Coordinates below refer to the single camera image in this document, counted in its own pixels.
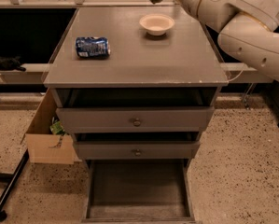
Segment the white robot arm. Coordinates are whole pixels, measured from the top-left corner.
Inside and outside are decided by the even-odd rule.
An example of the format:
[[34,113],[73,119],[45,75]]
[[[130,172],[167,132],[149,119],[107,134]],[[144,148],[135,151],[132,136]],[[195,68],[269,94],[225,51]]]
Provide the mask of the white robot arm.
[[231,57],[279,82],[279,0],[178,0]]

